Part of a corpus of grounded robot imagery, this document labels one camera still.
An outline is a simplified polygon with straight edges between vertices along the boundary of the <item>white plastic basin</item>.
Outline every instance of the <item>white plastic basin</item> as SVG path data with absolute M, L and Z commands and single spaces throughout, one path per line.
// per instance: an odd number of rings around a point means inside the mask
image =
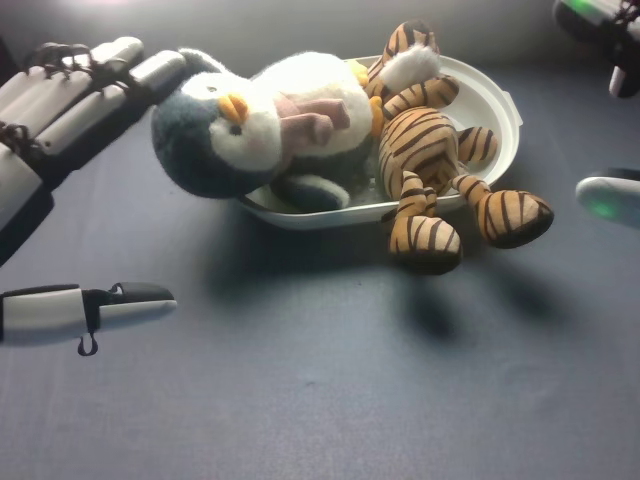
M 375 56 L 356 60 L 368 67 L 377 59 Z M 444 56 L 441 59 L 442 73 L 452 75 L 460 81 L 460 93 L 454 102 L 442 111 L 449 116 L 458 130 L 474 126 L 488 127 L 499 140 L 500 146 L 493 161 L 472 172 L 492 185 L 504 175 L 515 158 L 520 143 L 522 118 L 511 95 L 500 89 L 489 77 L 458 60 Z M 377 156 L 377 145 L 371 154 Z M 264 221 L 291 230 L 314 230 L 377 222 L 383 214 L 397 205 L 397 202 L 390 201 L 330 212 L 299 214 L 293 213 L 290 207 L 280 202 L 269 187 L 259 188 L 240 201 Z M 460 195 L 451 190 L 438 198 L 438 212 L 452 210 L 463 204 Z

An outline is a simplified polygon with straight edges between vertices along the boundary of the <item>gray wall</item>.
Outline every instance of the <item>gray wall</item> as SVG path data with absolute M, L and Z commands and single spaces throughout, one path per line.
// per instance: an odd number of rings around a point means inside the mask
M 0 32 L 19 58 L 44 41 L 139 37 L 147 52 L 201 48 L 241 74 L 300 50 L 378 54 L 396 25 L 427 20 L 445 55 L 472 64 L 562 57 L 572 42 L 552 0 L 0 0 Z

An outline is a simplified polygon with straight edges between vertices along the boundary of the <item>gray tablecloth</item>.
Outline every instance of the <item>gray tablecloth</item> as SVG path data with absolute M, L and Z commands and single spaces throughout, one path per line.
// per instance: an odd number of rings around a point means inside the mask
M 2 480 L 635 480 L 640 234 L 589 217 L 575 183 L 640 166 L 638 100 L 607 71 L 489 69 L 524 119 L 500 186 L 556 211 L 494 251 L 447 217 L 463 265 L 414 279 L 376 226 L 291 233 L 191 197 L 146 118 L 74 174 L 0 290 L 152 281 L 170 318 L 0 349 Z

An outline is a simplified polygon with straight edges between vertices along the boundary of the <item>penguin plush toy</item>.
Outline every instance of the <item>penguin plush toy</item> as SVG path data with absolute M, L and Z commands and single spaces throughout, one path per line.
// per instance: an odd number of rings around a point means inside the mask
M 208 55 L 181 49 L 193 76 L 153 113 L 152 138 L 167 174 L 208 198 L 269 184 L 301 212 L 349 204 L 344 188 L 383 126 L 367 69 L 306 52 L 246 79 Z

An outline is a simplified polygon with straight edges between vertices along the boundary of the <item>stuffed animal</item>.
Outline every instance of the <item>stuffed animal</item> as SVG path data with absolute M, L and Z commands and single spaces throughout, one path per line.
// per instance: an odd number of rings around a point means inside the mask
M 424 73 L 430 70 L 430 77 Z M 483 127 L 456 131 L 438 109 L 451 104 L 458 81 L 439 75 L 435 36 L 420 21 L 402 24 L 369 69 L 367 93 L 383 100 L 379 180 L 398 208 L 389 250 L 402 264 L 423 273 L 444 273 L 461 260 L 458 234 L 435 216 L 437 196 L 451 187 L 475 212 L 490 245 L 514 248 L 542 235 L 553 222 L 547 202 L 528 192 L 491 192 L 467 166 L 490 161 L 498 139 Z
M 179 186 L 228 198 L 270 184 L 302 212 L 349 204 L 340 179 L 361 168 L 383 125 L 365 67 L 306 52 L 246 79 L 197 50 L 180 53 L 194 75 L 152 119 L 156 155 Z

